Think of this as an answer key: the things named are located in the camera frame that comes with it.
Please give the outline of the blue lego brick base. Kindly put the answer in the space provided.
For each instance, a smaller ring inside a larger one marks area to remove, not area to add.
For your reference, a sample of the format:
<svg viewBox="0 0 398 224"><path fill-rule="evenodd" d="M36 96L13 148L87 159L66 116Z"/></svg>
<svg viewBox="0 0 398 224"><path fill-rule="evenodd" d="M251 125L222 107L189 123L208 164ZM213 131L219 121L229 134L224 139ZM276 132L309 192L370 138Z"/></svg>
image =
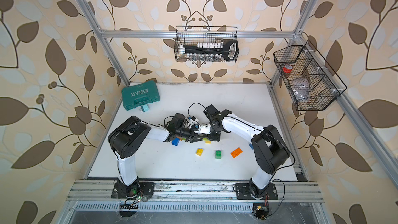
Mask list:
<svg viewBox="0 0 398 224"><path fill-rule="evenodd" d="M179 142L180 142L180 139L179 138L175 138L175 139L172 140L172 145L173 146L178 146Z"/></svg>

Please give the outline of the green lego brick square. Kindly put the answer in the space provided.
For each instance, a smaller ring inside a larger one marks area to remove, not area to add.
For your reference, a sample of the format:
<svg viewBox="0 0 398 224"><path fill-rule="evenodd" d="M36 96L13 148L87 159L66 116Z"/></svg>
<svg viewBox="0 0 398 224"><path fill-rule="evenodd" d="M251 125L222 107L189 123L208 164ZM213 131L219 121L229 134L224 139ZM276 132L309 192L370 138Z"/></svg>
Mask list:
<svg viewBox="0 0 398 224"><path fill-rule="evenodd" d="M216 150L215 151L215 158L216 159L221 159L222 158L222 151Z"/></svg>

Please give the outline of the orange lego brick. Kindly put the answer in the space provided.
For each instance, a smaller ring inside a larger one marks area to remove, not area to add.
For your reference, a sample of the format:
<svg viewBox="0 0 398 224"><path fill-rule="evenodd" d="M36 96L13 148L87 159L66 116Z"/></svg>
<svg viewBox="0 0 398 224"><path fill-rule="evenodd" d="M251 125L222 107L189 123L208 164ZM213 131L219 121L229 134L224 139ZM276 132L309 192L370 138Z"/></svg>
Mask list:
<svg viewBox="0 0 398 224"><path fill-rule="evenodd" d="M230 155L235 159L236 157L238 157L240 154L242 154L243 151L240 147L236 148L235 150L233 150Z"/></svg>

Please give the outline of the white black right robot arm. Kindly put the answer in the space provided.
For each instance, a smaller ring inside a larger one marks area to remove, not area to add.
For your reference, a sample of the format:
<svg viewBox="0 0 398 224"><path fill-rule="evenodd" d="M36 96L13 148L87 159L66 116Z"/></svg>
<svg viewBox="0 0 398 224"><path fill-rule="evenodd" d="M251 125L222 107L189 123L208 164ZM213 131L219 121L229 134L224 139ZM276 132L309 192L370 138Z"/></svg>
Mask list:
<svg viewBox="0 0 398 224"><path fill-rule="evenodd" d="M209 122L214 131L235 133L252 145L258 168L250 183L256 190L265 189L277 170L291 156L278 129L273 125L262 127L234 114L224 117L216 115L210 117Z"/></svg>

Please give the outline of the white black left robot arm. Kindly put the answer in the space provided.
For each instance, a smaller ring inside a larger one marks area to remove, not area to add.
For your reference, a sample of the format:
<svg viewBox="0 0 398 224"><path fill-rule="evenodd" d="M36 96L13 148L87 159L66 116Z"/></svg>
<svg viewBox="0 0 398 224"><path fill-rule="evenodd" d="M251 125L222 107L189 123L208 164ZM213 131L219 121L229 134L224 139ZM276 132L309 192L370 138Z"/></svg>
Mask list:
<svg viewBox="0 0 398 224"><path fill-rule="evenodd" d="M186 125L185 116L176 114L165 125L154 125L136 116L129 117L108 136L111 150L117 156L118 180L124 186L138 182L135 168L135 153L146 139L169 143L175 139L185 139L194 143L207 139L210 131L199 132L199 126Z"/></svg>

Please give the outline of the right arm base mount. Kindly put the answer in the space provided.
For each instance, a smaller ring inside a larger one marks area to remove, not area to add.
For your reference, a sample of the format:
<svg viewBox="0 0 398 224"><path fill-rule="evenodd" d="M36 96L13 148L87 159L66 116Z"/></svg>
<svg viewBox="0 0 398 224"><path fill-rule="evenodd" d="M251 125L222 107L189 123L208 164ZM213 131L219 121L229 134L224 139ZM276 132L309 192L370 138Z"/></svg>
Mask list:
<svg viewBox="0 0 398 224"><path fill-rule="evenodd" d="M233 186L238 200L278 200L276 186L273 183L268 184L265 188L259 189L252 182L236 183Z"/></svg>

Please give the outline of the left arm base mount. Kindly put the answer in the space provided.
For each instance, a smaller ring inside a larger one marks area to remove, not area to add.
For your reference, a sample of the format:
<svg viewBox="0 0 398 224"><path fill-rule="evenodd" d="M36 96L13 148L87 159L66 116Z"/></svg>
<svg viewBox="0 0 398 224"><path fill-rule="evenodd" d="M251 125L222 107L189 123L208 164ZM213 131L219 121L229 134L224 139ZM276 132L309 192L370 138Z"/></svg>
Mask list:
<svg viewBox="0 0 398 224"><path fill-rule="evenodd" d="M140 199L147 201L152 198L154 193L155 183L133 183L130 186L124 185L120 181L114 182L114 188L112 190L112 199Z"/></svg>

